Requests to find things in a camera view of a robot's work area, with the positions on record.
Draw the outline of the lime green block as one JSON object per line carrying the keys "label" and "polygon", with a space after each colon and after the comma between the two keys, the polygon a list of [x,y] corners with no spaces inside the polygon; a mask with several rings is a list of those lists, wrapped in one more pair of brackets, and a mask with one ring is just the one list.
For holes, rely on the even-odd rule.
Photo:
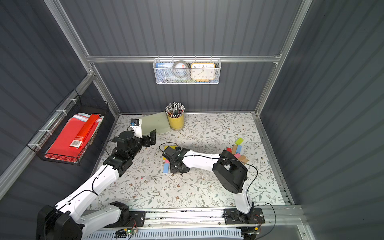
{"label": "lime green block", "polygon": [[244,139],[243,138],[239,138],[235,141],[235,144],[236,145],[241,145],[243,143]]}

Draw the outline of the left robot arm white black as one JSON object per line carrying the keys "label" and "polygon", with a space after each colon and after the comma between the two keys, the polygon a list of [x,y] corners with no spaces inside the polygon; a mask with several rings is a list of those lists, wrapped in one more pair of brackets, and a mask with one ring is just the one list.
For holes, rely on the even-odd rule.
{"label": "left robot arm white black", "polygon": [[82,240],[106,226],[125,227],[134,222],[129,207],[112,202],[102,210],[83,215],[88,206],[132,165],[142,147],[156,144],[156,131],[138,138],[134,131],[117,137],[118,146],[103,165],[78,189],[54,206],[46,205],[37,217],[37,240]]}

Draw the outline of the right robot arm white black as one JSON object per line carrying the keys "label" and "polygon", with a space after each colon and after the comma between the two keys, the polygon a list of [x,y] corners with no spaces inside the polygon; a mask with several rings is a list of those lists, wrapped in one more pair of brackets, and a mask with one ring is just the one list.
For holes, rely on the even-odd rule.
{"label": "right robot arm white black", "polygon": [[203,154],[180,147],[167,147],[162,156],[170,162],[171,170],[176,173],[184,174],[191,169],[214,173],[222,187],[234,194],[236,210],[230,218],[241,223],[250,222],[254,204],[248,195],[248,169],[231,152]]}

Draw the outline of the pale green book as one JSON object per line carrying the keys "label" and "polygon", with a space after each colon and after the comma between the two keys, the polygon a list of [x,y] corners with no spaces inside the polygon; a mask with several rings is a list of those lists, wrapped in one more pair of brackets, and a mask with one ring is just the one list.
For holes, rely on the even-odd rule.
{"label": "pale green book", "polygon": [[139,119],[142,121],[141,125],[143,135],[149,135],[153,130],[156,130],[157,134],[171,131],[168,117],[165,112],[140,117]]}

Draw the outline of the yellow pencil cup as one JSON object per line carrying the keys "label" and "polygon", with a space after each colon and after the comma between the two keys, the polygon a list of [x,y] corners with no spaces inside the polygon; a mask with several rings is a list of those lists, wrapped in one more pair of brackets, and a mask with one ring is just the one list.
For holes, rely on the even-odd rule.
{"label": "yellow pencil cup", "polygon": [[170,116],[167,116],[169,125],[172,130],[174,131],[180,131],[184,128],[185,124],[185,114],[182,114],[178,118],[171,118]]}

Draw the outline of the bundle of pencils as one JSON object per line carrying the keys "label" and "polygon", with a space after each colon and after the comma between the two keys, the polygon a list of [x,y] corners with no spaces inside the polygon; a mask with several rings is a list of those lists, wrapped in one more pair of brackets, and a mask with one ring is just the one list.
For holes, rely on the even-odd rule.
{"label": "bundle of pencils", "polygon": [[183,115],[185,111],[185,106],[182,103],[170,103],[165,108],[166,114],[170,118],[179,118]]}

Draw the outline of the red long box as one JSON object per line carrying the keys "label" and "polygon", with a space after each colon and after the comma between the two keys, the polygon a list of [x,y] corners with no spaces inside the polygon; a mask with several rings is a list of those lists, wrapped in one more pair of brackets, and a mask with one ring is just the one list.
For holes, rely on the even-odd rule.
{"label": "red long box", "polygon": [[85,124],[82,126],[80,131],[78,132],[77,136],[75,139],[72,141],[70,144],[70,147],[73,148],[80,148],[82,144],[84,143],[87,135],[91,131],[93,125],[96,123],[96,121],[99,119],[100,115],[99,114],[92,114],[88,118],[88,120],[85,122]]}

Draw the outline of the red folder stack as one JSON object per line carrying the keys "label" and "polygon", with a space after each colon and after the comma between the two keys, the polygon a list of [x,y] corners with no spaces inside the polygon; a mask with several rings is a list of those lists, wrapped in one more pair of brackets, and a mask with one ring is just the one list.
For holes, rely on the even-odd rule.
{"label": "red folder stack", "polygon": [[70,147],[70,144],[77,136],[78,132],[90,117],[89,114],[78,113],[73,115],[66,123],[55,142],[45,153],[45,158],[52,161],[58,161],[61,163],[79,164],[86,149],[92,144],[96,133],[104,119],[104,116],[100,115],[99,119],[93,125],[91,131],[87,135],[82,146],[78,148]]}

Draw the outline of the natural wood block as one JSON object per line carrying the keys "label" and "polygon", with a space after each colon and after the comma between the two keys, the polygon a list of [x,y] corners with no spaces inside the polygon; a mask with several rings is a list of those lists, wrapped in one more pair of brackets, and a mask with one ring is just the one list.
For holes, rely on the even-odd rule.
{"label": "natural wood block", "polygon": [[244,155],[241,155],[239,158],[238,158],[239,161],[243,162],[243,163],[247,163],[249,160],[247,159],[246,156]]}
{"label": "natural wood block", "polygon": [[233,145],[232,147],[232,154],[235,155],[237,153],[238,145]]}

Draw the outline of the grey tape roll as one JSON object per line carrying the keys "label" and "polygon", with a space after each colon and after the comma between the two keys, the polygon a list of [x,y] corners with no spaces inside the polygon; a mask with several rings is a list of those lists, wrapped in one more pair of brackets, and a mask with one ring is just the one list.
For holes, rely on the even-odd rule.
{"label": "grey tape roll", "polygon": [[178,79],[186,78],[188,73],[188,68],[189,68],[188,64],[185,61],[180,60],[180,61],[174,62],[172,66],[174,77]]}

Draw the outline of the yellow alarm clock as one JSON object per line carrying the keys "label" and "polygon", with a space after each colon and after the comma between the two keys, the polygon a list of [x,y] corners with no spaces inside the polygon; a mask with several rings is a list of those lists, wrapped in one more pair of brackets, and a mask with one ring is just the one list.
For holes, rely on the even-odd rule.
{"label": "yellow alarm clock", "polygon": [[213,81],[216,76],[215,63],[192,63],[191,78],[198,82]]}

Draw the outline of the aluminium rail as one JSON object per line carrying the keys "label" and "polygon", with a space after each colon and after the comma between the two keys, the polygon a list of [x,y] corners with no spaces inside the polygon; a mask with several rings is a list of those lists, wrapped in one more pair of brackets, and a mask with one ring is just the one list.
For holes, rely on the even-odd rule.
{"label": "aluminium rail", "polygon": [[[298,206],[259,206],[264,214],[263,227],[305,225],[307,218]],[[72,217],[75,223],[84,225],[84,230],[94,232],[107,225],[116,223],[122,213],[130,210],[122,207],[108,206],[99,211],[91,211],[87,215],[62,210],[61,212]],[[224,208],[202,209],[160,209],[146,210],[143,227],[139,228],[207,228],[214,226],[251,227],[253,224],[226,225],[223,218]]]}

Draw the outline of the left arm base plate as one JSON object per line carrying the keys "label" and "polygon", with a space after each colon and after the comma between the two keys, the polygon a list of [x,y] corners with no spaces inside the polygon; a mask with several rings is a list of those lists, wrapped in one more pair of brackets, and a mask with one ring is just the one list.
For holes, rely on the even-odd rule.
{"label": "left arm base plate", "polygon": [[145,222],[146,212],[145,211],[129,211],[122,213],[122,217],[114,223],[105,226],[105,228],[133,228],[143,227]]}

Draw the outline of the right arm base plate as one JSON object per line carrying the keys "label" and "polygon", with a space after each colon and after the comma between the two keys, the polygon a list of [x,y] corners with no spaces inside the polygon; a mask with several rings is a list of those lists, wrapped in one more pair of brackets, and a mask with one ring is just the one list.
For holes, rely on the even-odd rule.
{"label": "right arm base plate", "polygon": [[248,214],[241,213],[237,209],[224,209],[223,218],[225,219],[226,225],[259,225],[265,223],[262,209],[254,207],[251,208]]}

